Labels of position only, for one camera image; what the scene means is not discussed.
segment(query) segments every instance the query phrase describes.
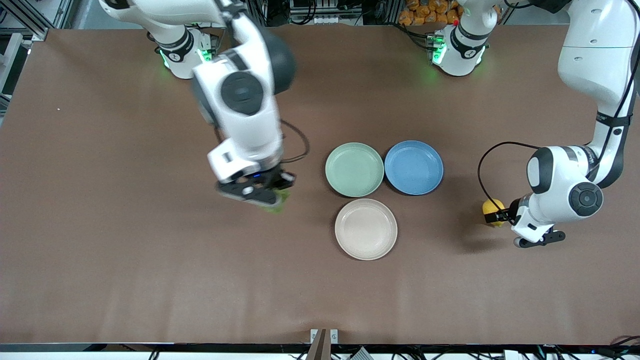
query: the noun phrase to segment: white plate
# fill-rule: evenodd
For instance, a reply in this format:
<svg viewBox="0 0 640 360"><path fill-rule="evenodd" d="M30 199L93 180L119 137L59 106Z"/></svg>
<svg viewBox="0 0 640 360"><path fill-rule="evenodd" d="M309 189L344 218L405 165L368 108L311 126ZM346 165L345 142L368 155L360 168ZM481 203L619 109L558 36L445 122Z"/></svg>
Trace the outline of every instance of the white plate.
<svg viewBox="0 0 640 360"><path fill-rule="evenodd" d="M338 244L359 260L375 260L387 255L396 243L397 234L394 214L372 199L351 201L335 219Z"/></svg>

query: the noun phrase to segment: blue plate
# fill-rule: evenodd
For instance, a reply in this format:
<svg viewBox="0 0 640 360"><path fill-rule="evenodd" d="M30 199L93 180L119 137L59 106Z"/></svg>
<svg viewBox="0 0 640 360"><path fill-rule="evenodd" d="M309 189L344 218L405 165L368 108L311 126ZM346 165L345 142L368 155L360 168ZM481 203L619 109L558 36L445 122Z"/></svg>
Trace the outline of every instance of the blue plate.
<svg viewBox="0 0 640 360"><path fill-rule="evenodd" d="M391 185L401 192L424 195L440 184L444 166L434 148L424 142L408 140L389 150L385 173Z"/></svg>

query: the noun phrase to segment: plate rim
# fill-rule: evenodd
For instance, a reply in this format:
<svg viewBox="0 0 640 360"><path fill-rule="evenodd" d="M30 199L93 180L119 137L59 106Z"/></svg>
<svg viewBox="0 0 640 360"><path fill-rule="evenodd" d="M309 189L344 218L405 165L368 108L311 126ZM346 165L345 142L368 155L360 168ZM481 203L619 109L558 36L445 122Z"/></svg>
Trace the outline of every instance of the plate rim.
<svg viewBox="0 0 640 360"><path fill-rule="evenodd" d="M387 159L389 159L389 154L391 154L391 152L392 152L392 151L399 152L396 148L398 148L398 147L402 146L402 144L405 144L405 143L411 143L411 142L413 142L413 143L421 143L421 144L423 144L423 145L426 145L428 148L432 149L432 150L433 150L433 152L434 152L434 153L435 153L435 155L436 155L436 159L437 159L437 161L440 163L440 168L442 169L442 171L440 172L440 177L438 178L438 182L437 182L437 184L436 184L434 187L432 187L431 189L429 189L428 191L426 191L426 192L422 192L422 193L410 193L410 192L406 192L406 191L404 191L404 190L401 190L398 186L396 186L396 184L394 184L393 180L391 180L391 178L392 178L392 177L391 177L391 176L389 176L389 174L387 173L387 169L389 168L388 164L391 162L391 160L389 160L389 163L387 163ZM432 192L433 190L436 190L436 188L438 187L438 185L440 185L440 183L442 182L442 179L444 178L444 162L442 161L442 157L440 156L440 153L439 153L439 152L438 152L438 151L437 151L433 146L429 145L428 143L426 143L426 142L422 142L422 141L420 141L420 140L403 140L403 141L401 141L401 142L399 142L399 143L397 143L397 144L393 145L393 146L391 147L391 149L389 149L389 151L387 151L387 155L385 156L385 175L386 175L387 179L389 180L389 182L391 183L391 185L392 185L395 189L397 189L398 191L400 191L400 192L402 192L402 193L405 193L405 194L407 194L407 195L413 195L413 196L426 195L426 194L428 194L428 193Z"/></svg>
<svg viewBox="0 0 640 360"><path fill-rule="evenodd" d="M368 203L374 204L374 205L376 205L378 207L381 207L383 211L386 211L388 213L388 215L391 215L392 221L390 221L390 224L391 224L391 226L392 226L392 228L394 230L393 231L393 239L390 242L390 245L389 245L388 249L383 254L381 254L380 256L377 256L377 257L371 258L371 259L360 258L360 257L355 256L352 253L348 252L344 248L342 242L340 242L340 236L338 236L339 223L340 224L342 223L342 219L344 218L344 212L348 209L349 206L351 206L351 207L358 206L358 204L354 204L354 202L368 202ZM338 212L338 215L335 218L335 223L333 225L333 232L335 234L335 239L338 241L338 245L340 245L340 248L342 249L342 251L344 251L347 255L351 256L354 259L360 260L360 261L372 261L372 260L378 260L378 259L384 257L385 255L387 255L391 251L391 249L394 248L394 246L396 246L396 241L397 241L397 237L398 237L398 224L397 224L396 216L394 215L393 211L391 211L391 209L389 209L389 207L384 205L382 202L374 200L374 199L368 199L368 198L367 199L355 199L355 200L349 201L347 204L345 204L342 207L342 209L340 209L340 211Z"/></svg>
<svg viewBox="0 0 640 360"><path fill-rule="evenodd" d="M368 152L372 152L372 154L375 154L376 155L375 156L376 163L379 165L379 168L381 168L381 175L378 176L379 179L378 179L378 181L376 181L376 185L372 186L372 190L367 192L367 193L365 193L365 194L362 194L362 195L348 195L348 194L345 194L345 193L339 191L338 189L336 189L336 186L334 186L334 184L332 184L332 182L330 180L330 176L329 176L329 173L328 173L329 172L329 162L332 160L332 158L336 157L335 154L341 147L346 147L347 145L351 145L351 146L357 145L359 147L364 147L365 149L367 149ZM326 159L326 161L324 163L324 177L326 178L327 182L329 182L329 186L331 186L331 188L334 189L337 193L339 193L339 194L341 194L343 196L346 196L346 197L358 198L358 197L363 197L363 196L370 195L371 193L375 192L380 187L380 185L382 184L382 182L385 179L385 174L386 174L385 173L385 161L382 159L382 156L380 155L380 153L376 149L374 149L373 147L371 147L371 146L369 146L369 145L367 145L365 143L362 143L362 142L348 142L348 143L344 143L344 144L338 145L336 148L334 148L334 150L331 151L331 153L329 153L329 156L327 157L327 159Z"/></svg>

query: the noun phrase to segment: brown table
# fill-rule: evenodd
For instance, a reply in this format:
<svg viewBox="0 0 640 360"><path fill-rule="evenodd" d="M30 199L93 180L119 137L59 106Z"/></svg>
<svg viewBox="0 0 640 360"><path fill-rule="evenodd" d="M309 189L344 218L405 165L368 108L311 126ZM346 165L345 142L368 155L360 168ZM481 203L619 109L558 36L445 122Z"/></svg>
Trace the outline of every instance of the brown table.
<svg viewBox="0 0 640 360"><path fill-rule="evenodd" d="M53 30L27 61L0 129L0 341L599 343L640 332L639 128L603 210L568 239L518 249L482 224L476 166L491 145L591 139L595 105L556 63L566 27L499 27L484 62L451 78L394 28L284 27L298 59L278 96L311 154L284 213L220 197L216 145L189 83L143 31ZM301 151L285 130L286 156ZM370 198L399 224L378 261L349 258L324 161L345 142L385 154L431 144L445 177ZM486 161L504 202L529 191L530 149Z"/></svg>

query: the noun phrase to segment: green plate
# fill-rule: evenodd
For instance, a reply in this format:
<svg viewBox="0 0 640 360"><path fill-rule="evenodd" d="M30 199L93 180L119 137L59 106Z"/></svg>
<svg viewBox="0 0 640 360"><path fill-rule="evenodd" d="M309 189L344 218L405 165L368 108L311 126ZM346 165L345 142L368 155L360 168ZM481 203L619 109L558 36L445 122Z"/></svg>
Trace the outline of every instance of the green plate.
<svg viewBox="0 0 640 360"><path fill-rule="evenodd" d="M349 197L361 197L380 186L385 176L385 166L372 147L350 142L331 152L324 173L335 191Z"/></svg>

